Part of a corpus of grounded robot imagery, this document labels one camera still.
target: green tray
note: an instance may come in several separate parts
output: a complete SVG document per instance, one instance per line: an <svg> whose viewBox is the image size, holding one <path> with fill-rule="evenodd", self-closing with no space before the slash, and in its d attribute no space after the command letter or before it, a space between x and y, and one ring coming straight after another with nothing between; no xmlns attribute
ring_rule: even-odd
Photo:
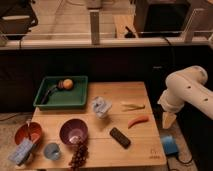
<svg viewBox="0 0 213 171"><path fill-rule="evenodd" d="M59 80L72 79L74 87L71 90L60 90L52 93L46 104L41 104L41 100L51 86L57 84ZM87 76L56 76L45 77L42 80L33 106L40 110L55 110L55 109L76 109L83 108L87 100Z"/></svg>

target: table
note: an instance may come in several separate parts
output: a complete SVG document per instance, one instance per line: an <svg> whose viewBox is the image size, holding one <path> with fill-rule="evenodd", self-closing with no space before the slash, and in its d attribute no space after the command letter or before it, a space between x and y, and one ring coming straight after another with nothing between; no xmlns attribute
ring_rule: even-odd
<svg viewBox="0 0 213 171"><path fill-rule="evenodd" d="M99 119L93 113L91 101L101 96L112 102L109 117ZM145 109L123 111L121 102L144 104ZM149 121L128 129L127 124L137 116L148 115ZM64 122L72 118L84 120L88 125L89 139L87 158L84 168L111 168L165 165L166 157L160 142L159 132L152 113L147 91L143 82L101 82L89 83L88 99L85 109L48 110L36 108L32 121L41 124L43 139L35 150L33 162L17 169L68 168L73 151L59 138L59 131ZM109 135L117 127L131 140L128 149L124 149ZM61 158L50 161L43 156L44 146L50 142L60 145Z"/></svg>

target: blue cup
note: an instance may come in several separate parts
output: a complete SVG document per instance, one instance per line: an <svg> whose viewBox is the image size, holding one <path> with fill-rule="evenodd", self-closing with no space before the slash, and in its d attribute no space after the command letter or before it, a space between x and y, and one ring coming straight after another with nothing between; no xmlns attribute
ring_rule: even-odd
<svg viewBox="0 0 213 171"><path fill-rule="evenodd" d="M44 156L49 160L58 160L61 156L59 145L56 143L49 143L45 146Z"/></svg>

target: red bowl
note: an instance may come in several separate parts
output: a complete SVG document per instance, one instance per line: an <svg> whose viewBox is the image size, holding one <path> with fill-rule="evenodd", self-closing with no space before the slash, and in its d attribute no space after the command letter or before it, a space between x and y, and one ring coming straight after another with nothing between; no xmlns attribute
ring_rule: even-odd
<svg viewBox="0 0 213 171"><path fill-rule="evenodd" d="M71 119L62 125L59 136L66 145L76 145L79 140L84 143L88 137L88 128L83 120Z"/></svg>
<svg viewBox="0 0 213 171"><path fill-rule="evenodd" d="M37 144L42 136L42 128L36 122L30 122L29 127L27 124L21 126L15 134L15 143L19 145L24 138L30 138L30 140Z"/></svg>

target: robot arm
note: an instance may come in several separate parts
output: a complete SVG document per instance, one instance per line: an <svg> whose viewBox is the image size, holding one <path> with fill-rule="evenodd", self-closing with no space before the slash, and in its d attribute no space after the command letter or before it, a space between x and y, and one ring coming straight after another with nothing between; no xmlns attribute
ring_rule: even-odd
<svg viewBox="0 0 213 171"><path fill-rule="evenodd" d="M158 104L166 112L177 113L186 101L213 119L213 92L203 86L207 80L207 72L200 66L173 72L166 78L167 89Z"/></svg>

